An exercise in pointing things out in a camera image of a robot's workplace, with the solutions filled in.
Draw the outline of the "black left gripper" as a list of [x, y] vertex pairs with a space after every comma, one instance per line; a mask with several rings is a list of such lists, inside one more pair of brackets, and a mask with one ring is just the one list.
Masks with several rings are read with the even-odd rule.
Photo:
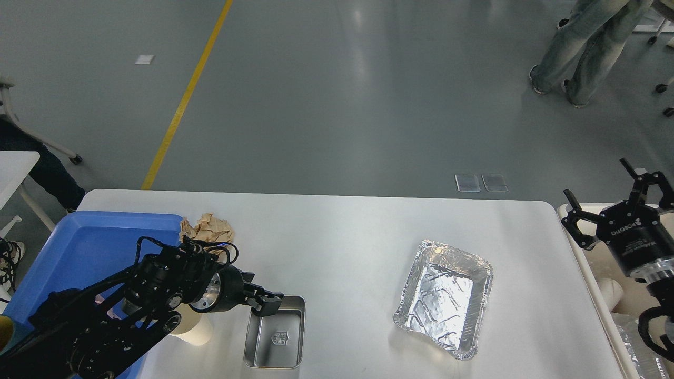
[[255, 274], [235, 266], [217, 271], [202, 297], [192, 303], [198, 313], [226, 312], [238, 305], [248, 305], [257, 317], [274, 316], [284, 299], [284, 293], [265, 290], [253, 284]]

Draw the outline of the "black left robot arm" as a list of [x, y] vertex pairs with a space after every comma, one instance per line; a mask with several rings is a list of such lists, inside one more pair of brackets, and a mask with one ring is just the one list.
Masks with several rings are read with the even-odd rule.
[[274, 316], [284, 294], [234, 266], [230, 242], [183, 236], [137, 240], [135, 261], [82, 290], [53, 291], [29, 317], [32, 331], [2, 353], [2, 378], [116, 378], [178, 328], [185, 304], [197, 314], [238, 305]]

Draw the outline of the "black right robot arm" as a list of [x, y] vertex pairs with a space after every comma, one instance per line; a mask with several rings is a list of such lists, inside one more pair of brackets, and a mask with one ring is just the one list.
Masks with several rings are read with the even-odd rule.
[[561, 225], [585, 251], [604, 243], [625, 277], [647, 286], [657, 306], [643, 310], [637, 331], [652, 352], [672, 361], [672, 234], [662, 216], [672, 213], [672, 185], [661, 171], [638, 173], [625, 159], [621, 165], [633, 180], [629, 196], [599, 213], [591, 213], [570, 189]]

